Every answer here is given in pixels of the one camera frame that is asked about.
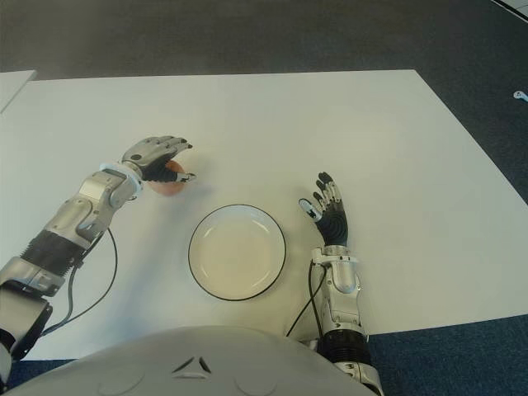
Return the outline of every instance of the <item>robotic arm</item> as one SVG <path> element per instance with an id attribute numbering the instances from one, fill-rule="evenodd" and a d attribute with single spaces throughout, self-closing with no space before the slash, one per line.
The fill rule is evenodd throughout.
<path id="1" fill-rule="evenodd" d="M 383 396 L 378 371 L 370 363 L 365 329 L 357 306 L 361 290 L 356 272 L 357 260 L 347 247 L 348 223 L 341 193 L 326 173 L 319 173 L 316 181 L 322 196 L 314 192 L 317 204 L 299 200 L 300 207 L 315 222 L 325 246 L 312 251 L 313 266 L 326 267 L 322 284 L 322 336 L 317 352 L 340 370 L 361 382 L 379 396 Z"/>
<path id="2" fill-rule="evenodd" d="M 12 360 L 27 354 L 50 318 L 52 307 L 44 297 L 54 296 L 67 272 L 82 265 L 114 213 L 141 192 L 142 180 L 188 182 L 195 178 L 192 173 L 166 167 L 171 158 L 191 147 L 185 139 L 152 137 L 129 149 L 120 163 L 102 164 L 27 249 L 0 270 L 0 393 Z"/>

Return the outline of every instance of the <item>white tabletop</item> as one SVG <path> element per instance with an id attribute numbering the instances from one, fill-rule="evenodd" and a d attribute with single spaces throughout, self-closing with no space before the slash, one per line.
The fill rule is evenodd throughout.
<path id="1" fill-rule="evenodd" d="M 31 238 L 101 162 L 148 135 L 183 136 L 198 179 L 179 196 L 151 191 L 112 224 L 114 289 L 40 340 L 28 358 L 77 357 L 166 328 L 233 324 L 285 333 L 307 299 L 315 227 L 297 206 L 318 172 L 342 189 L 370 333 L 528 312 L 528 207 L 414 71 L 97 78 L 29 82 L 2 114 L 0 258 Z M 255 299 L 221 301 L 193 280 L 187 247 L 222 205 L 262 208 L 287 257 Z M 75 310 L 106 288 L 108 239 L 78 273 Z M 64 316 L 64 287 L 51 323 Z M 315 335 L 306 313 L 295 331 Z"/>

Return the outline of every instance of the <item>black cable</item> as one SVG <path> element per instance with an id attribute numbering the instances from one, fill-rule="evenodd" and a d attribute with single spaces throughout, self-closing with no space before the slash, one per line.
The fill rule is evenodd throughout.
<path id="1" fill-rule="evenodd" d="M 88 312 L 90 309 L 94 308 L 96 305 L 98 305 L 105 297 L 106 295 L 108 294 L 108 292 L 110 292 L 110 289 L 112 288 L 112 286 L 114 285 L 114 281 L 116 280 L 116 275 L 117 275 L 117 265 L 118 265 L 118 261 L 119 261 L 119 258 L 118 258 L 118 254 L 117 254 L 117 244 L 116 244 L 116 239 L 114 238 L 114 234 L 111 232 L 110 229 L 108 229 L 108 233 L 110 234 L 110 238 L 112 240 L 112 244 L 114 245 L 114 255 L 115 255 L 115 265 L 114 265 L 114 274 L 112 275 L 112 279 L 110 281 L 110 284 L 108 285 L 108 287 L 106 288 L 106 291 L 103 293 L 103 295 L 101 297 L 99 297 L 99 299 L 93 303 L 92 305 L 90 305 L 88 308 L 86 308 L 85 310 L 83 310 L 81 313 L 78 313 L 77 315 L 75 315 L 73 318 L 69 318 L 68 315 L 67 315 L 67 318 L 64 318 L 62 321 L 60 321 L 59 323 L 55 324 L 54 326 L 50 327 L 50 328 L 47 328 L 46 330 L 44 330 L 42 332 L 42 334 L 40 335 L 41 337 L 45 336 L 46 334 L 50 334 L 51 332 L 54 332 L 55 330 L 61 328 L 62 326 L 64 326 L 65 324 L 68 324 L 70 322 L 72 322 L 73 320 L 83 316 L 86 312 Z M 98 243 L 99 240 L 97 240 L 93 245 L 91 245 L 91 247 L 87 250 L 87 253 L 85 253 L 83 256 L 85 257 L 93 248 L 94 248 L 94 245 L 96 243 Z M 70 280 L 71 280 L 71 283 L 72 283 L 72 294 L 73 294 L 73 280 L 72 280 L 72 275 L 70 275 Z M 73 298 L 72 298 L 72 303 L 71 303 L 71 309 L 73 310 Z"/>
<path id="2" fill-rule="evenodd" d="M 314 262 L 310 262 L 310 269 L 308 271 L 308 291 L 310 293 L 310 301 L 312 302 L 313 314 L 315 315 L 315 322 L 317 322 L 319 338 L 323 338 L 323 327 L 321 326 L 321 321 L 319 320 L 317 307 L 315 306 L 314 291 L 312 290 L 312 268 L 314 268 L 314 266 Z"/>
<path id="3" fill-rule="evenodd" d="M 61 320 L 60 322 L 58 322 L 58 323 L 46 328 L 40 334 L 41 337 L 45 336 L 46 334 L 50 334 L 54 330 L 60 328 L 62 326 L 62 324 L 64 322 L 66 322 L 69 319 L 70 316 L 72 316 L 72 312 L 73 312 L 73 280 L 75 279 L 75 273 L 77 272 L 77 269 L 78 269 L 78 267 L 75 266 L 72 269 L 71 274 L 69 274 L 69 279 L 68 279 L 68 313 L 66 313 L 66 316 L 64 317 L 63 320 Z"/>
<path id="4" fill-rule="evenodd" d="M 88 255 L 90 254 L 90 252 L 93 250 L 93 248 L 95 246 L 97 246 L 97 244 L 99 243 L 99 241 L 101 241 L 101 238 L 102 236 L 104 235 L 104 233 L 101 233 L 101 235 L 99 235 L 95 240 L 94 242 L 92 243 L 92 245 L 82 254 L 81 256 L 81 263 L 83 261 L 83 259 Z M 60 322 L 57 322 L 56 324 L 52 325 L 52 326 L 49 326 L 48 328 L 46 328 L 41 334 L 40 334 L 40 337 L 43 337 L 45 336 L 46 334 L 50 334 L 51 332 L 53 332 L 54 330 L 60 328 L 63 323 L 65 323 L 71 316 L 72 316 L 72 312 L 73 312 L 73 280 L 75 279 L 75 273 L 77 272 L 77 269 L 79 268 L 80 266 L 74 266 L 73 269 L 72 269 L 72 272 L 70 273 L 69 275 L 69 279 L 68 279 L 68 313 L 66 313 L 66 316 L 64 317 L 63 320 L 61 320 Z"/>
<path id="5" fill-rule="evenodd" d="M 315 293 L 313 293 L 313 297 L 315 297 L 315 296 L 317 295 L 317 293 L 319 292 L 319 290 L 321 289 L 321 286 L 323 285 L 323 282 L 324 282 L 324 278 L 325 278 L 326 275 L 327 275 L 327 268 L 324 266 L 323 269 L 324 269 L 323 276 L 321 276 L 321 281 L 319 282 L 319 285 L 317 286 L 317 289 L 315 290 Z M 301 318 L 301 316 L 303 316 L 304 311 L 308 308 L 308 306 L 310 305 L 311 302 L 312 302 L 312 299 L 310 298 L 310 299 L 306 302 L 306 304 L 304 305 L 304 307 L 301 309 L 301 311 L 299 312 L 299 315 L 297 315 L 297 318 L 295 318 L 294 323 L 291 325 L 290 330 L 288 330 L 288 332 L 286 333 L 286 336 L 287 336 L 287 337 L 289 337 L 290 334 L 291 334 L 291 332 L 293 332 L 295 325 L 297 324 L 297 322 L 299 321 L 299 319 Z"/>

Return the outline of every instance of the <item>floor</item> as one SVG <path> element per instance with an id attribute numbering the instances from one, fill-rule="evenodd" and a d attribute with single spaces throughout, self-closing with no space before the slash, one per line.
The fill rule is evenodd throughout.
<path id="1" fill-rule="evenodd" d="M 495 2 L 3 0 L 0 18 L 0 71 L 40 79 L 414 68 L 528 202 L 528 23 Z M 370 343 L 388 396 L 525 394 L 527 325 Z"/>

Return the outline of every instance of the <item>white plate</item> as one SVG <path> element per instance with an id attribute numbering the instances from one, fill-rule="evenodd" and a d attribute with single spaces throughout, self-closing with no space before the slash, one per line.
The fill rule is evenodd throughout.
<path id="1" fill-rule="evenodd" d="M 284 266 L 286 245 L 279 225 L 249 205 L 208 214 L 192 234 L 189 266 L 196 282 L 219 299 L 251 299 L 268 289 Z"/>

